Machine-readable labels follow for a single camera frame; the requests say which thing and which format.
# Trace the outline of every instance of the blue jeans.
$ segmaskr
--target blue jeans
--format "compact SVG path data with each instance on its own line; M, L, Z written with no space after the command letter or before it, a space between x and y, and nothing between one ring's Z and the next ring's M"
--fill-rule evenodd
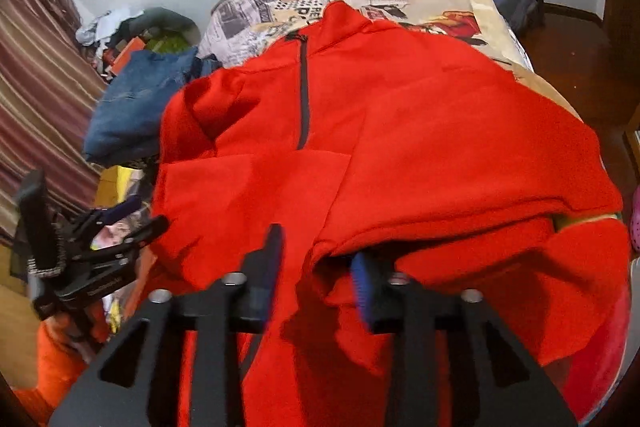
M182 86L220 67L216 57L134 52L107 87L84 139L84 158L104 167L134 162L160 152L164 108Z

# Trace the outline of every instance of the striped curtain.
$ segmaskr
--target striped curtain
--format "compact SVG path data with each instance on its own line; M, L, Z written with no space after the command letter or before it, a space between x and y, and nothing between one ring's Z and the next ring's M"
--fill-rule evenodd
M104 83L75 40L72 0L0 0L0 242L17 224L13 198L43 168L54 201L91 205L99 171L81 156Z

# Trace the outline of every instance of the metal bolt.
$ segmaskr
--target metal bolt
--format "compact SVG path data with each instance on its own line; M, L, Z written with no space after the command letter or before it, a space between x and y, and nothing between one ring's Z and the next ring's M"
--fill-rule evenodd
M484 296L480 290L468 289L464 290L460 296L462 300L471 304L477 304L478 302L482 302Z
M246 283L246 275L242 272L231 272L222 278L226 286L239 286Z
M153 290L149 293L149 300L151 302L155 302L156 304L161 304L163 302L167 302L173 297L169 290Z
M405 286L409 284L409 277L402 272L394 272L391 277L389 277L389 284L393 286Z

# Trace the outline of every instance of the red fabric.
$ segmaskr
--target red fabric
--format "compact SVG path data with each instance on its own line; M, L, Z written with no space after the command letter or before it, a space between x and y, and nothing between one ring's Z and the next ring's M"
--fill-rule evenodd
M625 287L607 320L573 357L562 396L580 421L606 397L618 377L625 355L630 308L631 295Z
M548 216L622 207L594 133L455 39L341 2L302 33L301 150L297 40L192 82L162 122L162 270L203 289L270 223L286 231L273 319L243 382L248 425L382 424L388 338L364 329L337 256L386 241L429 241L401 269L480 288L541 364L582 349L625 285L625 227L556 233Z

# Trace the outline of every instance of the black device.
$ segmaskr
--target black device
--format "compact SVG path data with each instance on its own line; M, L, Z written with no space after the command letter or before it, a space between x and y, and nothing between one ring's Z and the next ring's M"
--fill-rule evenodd
M79 378L49 426L175 425L184 334L197 331L190 425L244 427L236 334L264 331L282 244L282 228L272 225L263 248L207 290L180 297L152 292ZM577 426L553 383L480 292L441 295L393 269L365 252L351 264L367 327L394 334L385 427L437 426L437 331L454 337L448 344L451 378L466 380L462 400L454 397L454 426ZM511 374L493 359L500 343L513 355L507 360L515 368Z
M156 290L80 376L49 427L159 427L176 423L185 331L197 331L191 425L244 427L237 333L262 333L282 260L283 230L239 272L180 297Z
M22 254L28 257L29 296L40 320L56 313L72 318L66 333L84 360L91 362L102 345L91 335L93 321L85 309L136 279L140 250L167 230L168 221L158 216L127 235L122 244L91 250L95 235L138 210L140 198L132 196L113 208L92 208L70 221L47 201L44 172L30 172L16 196L26 242Z

